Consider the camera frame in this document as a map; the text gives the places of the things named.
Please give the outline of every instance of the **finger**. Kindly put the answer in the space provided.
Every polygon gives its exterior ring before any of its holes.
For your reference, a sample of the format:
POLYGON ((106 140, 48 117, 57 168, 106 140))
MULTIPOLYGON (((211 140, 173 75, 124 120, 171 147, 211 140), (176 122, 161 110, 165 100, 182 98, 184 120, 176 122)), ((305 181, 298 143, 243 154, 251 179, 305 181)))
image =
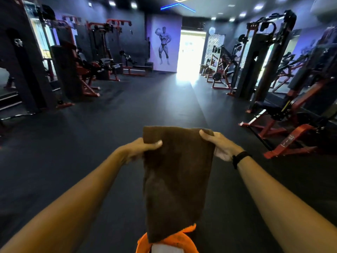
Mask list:
POLYGON ((162 145, 163 145, 162 140, 159 140, 157 143, 154 143, 154 144, 145 144, 145 151, 156 150, 160 148, 162 145))
POLYGON ((213 144, 216 144, 218 142, 218 139, 216 137, 208 135, 202 129, 199 131, 199 134, 204 140, 212 142, 213 144))

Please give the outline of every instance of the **black wristband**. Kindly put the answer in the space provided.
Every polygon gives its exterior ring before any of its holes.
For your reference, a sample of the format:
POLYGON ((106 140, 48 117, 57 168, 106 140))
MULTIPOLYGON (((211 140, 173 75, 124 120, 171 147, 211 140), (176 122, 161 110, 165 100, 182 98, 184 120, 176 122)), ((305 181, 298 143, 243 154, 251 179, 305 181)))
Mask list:
POLYGON ((237 156, 233 155, 233 165, 234 165, 234 169, 237 170, 237 169, 238 169, 238 164, 239 164, 239 162, 240 162, 243 158, 245 158, 245 157, 247 157, 247 156, 252 157, 249 153, 247 153, 247 152, 245 152, 245 151, 239 153, 237 156))

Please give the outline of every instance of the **gym floor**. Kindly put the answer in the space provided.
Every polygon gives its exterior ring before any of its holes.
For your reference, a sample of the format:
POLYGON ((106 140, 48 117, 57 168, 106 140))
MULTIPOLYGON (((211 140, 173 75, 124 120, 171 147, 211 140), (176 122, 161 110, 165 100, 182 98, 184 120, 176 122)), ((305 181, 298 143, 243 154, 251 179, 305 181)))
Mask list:
MULTIPOLYGON (((95 169, 145 125, 205 127, 251 153, 273 177, 337 225, 337 157, 267 160, 263 144, 239 122, 248 103, 173 73, 95 82, 101 97, 61 111, 20 118, 0 149, 0 246, 39 211, 95 169)), ((124 166, 80 252, 135 252, 145 233, 143 164, 124 166)), ((238 171, 214 159, 203 216, 191 235, 203 252, 282 252, 238 171)))

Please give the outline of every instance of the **doorway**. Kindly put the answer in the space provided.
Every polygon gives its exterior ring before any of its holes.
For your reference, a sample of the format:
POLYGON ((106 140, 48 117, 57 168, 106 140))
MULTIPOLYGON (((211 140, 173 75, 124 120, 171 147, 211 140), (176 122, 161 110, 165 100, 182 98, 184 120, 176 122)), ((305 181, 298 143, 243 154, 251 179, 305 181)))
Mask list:
POLYGON ((197 80, 203 57, 206 33, 181 30, 177 76, 179 80, 197 80))

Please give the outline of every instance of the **ceiling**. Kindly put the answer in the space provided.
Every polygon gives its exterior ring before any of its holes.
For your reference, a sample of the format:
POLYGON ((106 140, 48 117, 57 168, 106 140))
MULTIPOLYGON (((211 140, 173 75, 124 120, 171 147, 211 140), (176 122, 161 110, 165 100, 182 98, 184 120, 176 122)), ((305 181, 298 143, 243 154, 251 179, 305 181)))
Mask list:
POLYGON ((238 18, 241 12, 247 12, 247 17, 255 16, 259 12, 263 13, 263 11, 272 10, 281 5, 277 0, 186 0, 182 2, 182 4, 195 10, 194 13, 181 6, 160 11, 160 7, 177 3, 175 0, 136 0, 136 2, 139 8, 151 13, 175 13, 182 16, 204 18, 217 17, 217 19, 224 20, 231 17, 238 18), (259 3, 264 3, 263 9, 254 12, 254 7, 259 3))

